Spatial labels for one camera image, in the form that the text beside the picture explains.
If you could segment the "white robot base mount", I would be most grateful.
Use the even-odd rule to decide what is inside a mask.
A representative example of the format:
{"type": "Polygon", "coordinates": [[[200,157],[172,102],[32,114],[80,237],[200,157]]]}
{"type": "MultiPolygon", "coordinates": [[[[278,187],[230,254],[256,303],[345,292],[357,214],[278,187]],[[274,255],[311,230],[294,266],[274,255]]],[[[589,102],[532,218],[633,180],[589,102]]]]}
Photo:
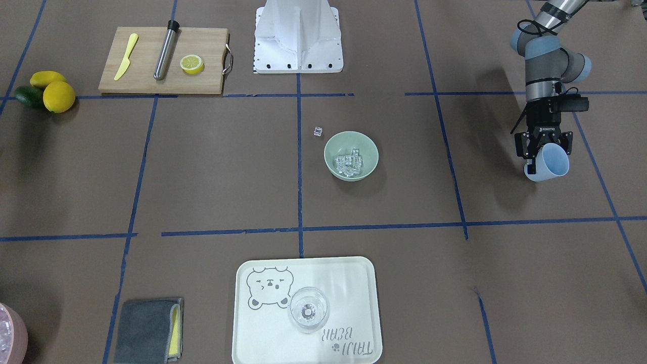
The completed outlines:
{"type": "Polygon", "coordinates": [[[343,71],[340,17],[330,2],[267,1],[256,9],[255,21],[255,73],[343,71]]]}

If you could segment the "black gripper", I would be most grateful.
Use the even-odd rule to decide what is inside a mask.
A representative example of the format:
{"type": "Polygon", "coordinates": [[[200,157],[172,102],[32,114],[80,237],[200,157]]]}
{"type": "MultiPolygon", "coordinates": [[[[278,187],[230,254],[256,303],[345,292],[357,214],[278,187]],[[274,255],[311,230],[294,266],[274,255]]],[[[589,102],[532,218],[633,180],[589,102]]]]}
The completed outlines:
{"type": "Polygon", "coordinates": [[[556,143],[571,155],[573,132],[560,129],[562,100],[538,99],[525,104],[527,131],[515,133],[516,155],[525,160],[526,171],[536,173],[538,143],[556,143]]]}

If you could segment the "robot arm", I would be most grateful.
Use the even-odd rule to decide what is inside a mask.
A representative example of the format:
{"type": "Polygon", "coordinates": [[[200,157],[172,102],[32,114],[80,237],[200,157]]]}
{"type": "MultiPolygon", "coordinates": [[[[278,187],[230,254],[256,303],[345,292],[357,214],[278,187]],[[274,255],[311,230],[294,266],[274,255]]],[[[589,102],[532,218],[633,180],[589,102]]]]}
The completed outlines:
{"type": "Polygon", "coordinates": [[[518,118],[525,130],[511,134],[517,156],[525,160],[524,174],[535,182],[569,172],[573,132],[561,130],[562,115],[589,110],[589,99],[567,85],[584,81],[592,62],[559,39],[560,30],[584,6],[585,1],[547,1],[533,19],[519,21],[511,36],[511,48],[525,60],[526,98],[518,118]]]}

